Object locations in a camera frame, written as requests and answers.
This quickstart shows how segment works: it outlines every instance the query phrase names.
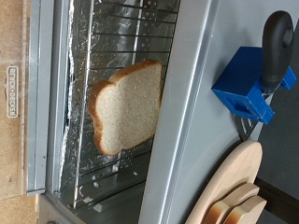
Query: oven door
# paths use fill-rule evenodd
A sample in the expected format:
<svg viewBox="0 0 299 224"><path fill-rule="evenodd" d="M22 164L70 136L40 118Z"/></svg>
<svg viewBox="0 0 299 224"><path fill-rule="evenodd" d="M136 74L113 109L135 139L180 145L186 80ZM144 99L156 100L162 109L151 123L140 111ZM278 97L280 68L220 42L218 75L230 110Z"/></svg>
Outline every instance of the oven door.
<svg viewBox="0 0 299 224"><path fill-rule="evenodd" d="M223 156L240 143L211 87L241 46L261 47L266 19L290 1L181 1L139 223L183 223ZM251 138L257 140L259 124Z"/></svg>

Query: blue plastic holder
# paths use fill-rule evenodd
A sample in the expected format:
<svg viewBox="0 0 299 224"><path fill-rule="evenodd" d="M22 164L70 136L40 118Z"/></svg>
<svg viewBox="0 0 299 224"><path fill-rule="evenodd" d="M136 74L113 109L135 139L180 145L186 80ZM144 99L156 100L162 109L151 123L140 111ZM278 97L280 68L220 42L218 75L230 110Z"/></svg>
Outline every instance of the blue plastic holder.
<svg viewBox="0 0 299 224"><path fill-rule="evenodd" d="M262 73L263 49L241 47L212 90L231 113L268 124L274 111L263 98ZM295 81L296 76L289 67L279 87L289 90Z"/></svg>

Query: toaster oven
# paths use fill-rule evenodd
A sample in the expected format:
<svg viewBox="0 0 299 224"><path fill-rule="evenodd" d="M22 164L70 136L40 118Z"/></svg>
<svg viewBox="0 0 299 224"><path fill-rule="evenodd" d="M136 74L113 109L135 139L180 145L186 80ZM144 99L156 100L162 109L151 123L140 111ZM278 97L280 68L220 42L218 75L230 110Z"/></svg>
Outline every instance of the toaster oven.
<svg viewBox="0 0 299 224"><path fill-rule="evenodd" d="M27 194L41 194L40 223L183 223L240 143L211 87L239 47L262 45L276 10L296 24L292 0L33 0ZM163 63L156 134L106 156L93 143L90 89L148 58Z"/></svg>

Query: bread crust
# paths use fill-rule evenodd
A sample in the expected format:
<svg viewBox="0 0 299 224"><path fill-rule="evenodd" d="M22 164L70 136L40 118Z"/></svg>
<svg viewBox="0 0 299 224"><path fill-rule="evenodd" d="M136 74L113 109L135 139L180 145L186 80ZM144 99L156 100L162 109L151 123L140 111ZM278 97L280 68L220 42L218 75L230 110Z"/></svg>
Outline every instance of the bread crust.
<svg viewBox="0 0 299 224"><path fill-rule="evenodd" d="M89 113L90 113L90 115L93 119L93 128L94 128L93 141L94 141L96 147L101 152L103 152L105 155L116 156L119 152L115 153L115 154L110 153L110 152L105 150L105 148L103 147L103 144L102 144L103 124L102 124L100 116L99 116L99 114L97 113L97 110L96 110L97 101L99 100L101 93L104 91L105 88L107 88L111 85L116 85L122 78L127 77L127 76L131 75L134 72L138 72L142 69L149 68L149 67L151 67L153 65L157 65L157 64L160 64L161 67L163 66L163 64L159 61L156 61L156 60L153 60L153 59L147 59L147 60L145 60L141 63L136 63L136 64L133 64L131 66L122 68L120 71L113 74L110 77L109 80L101 80L101 81L97 82L92 87L90 100L89 100L89 103L88 103L88 111L89 111ZM160 82L160 97L159 98L160 98L160 102L159 102L159 107L160 107L161 101L162 101L162 83L161 82ZM151 137L149 137L148 139L145 139L143 142L140 142L139 144L137 144L133 147L136 147L136 146L140 145L141 143L146 142Z"/></svg>

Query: silver metal surface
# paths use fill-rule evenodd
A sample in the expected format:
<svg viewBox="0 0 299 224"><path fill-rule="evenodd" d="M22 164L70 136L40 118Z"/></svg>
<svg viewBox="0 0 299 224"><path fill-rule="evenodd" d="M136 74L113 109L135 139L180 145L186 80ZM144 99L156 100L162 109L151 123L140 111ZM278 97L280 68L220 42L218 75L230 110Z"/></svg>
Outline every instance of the silver metal surface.
<svg viewBox="0 0 299 224"><path fill-rule="evenodd" d="M69 0L54 5L51 95L48 148L47 191L60 189L61 171L64 164L64 132L66 124L67 83L69 76L68 37Z"/></svg>
<svg viewBox="0 0 299 224"><path fill-rule="evenodd" d="M27 192L45 189L53 8L51 0L32 3Z"/></svg>
<svg viewBox="0 0 299 224"><path fill-rule="evenodd" d="M212 85L240 46L262 45L272 12L298 19L291 0L217 3L180 4L139 223L186 220L223 153L239 141Z"/></svg>

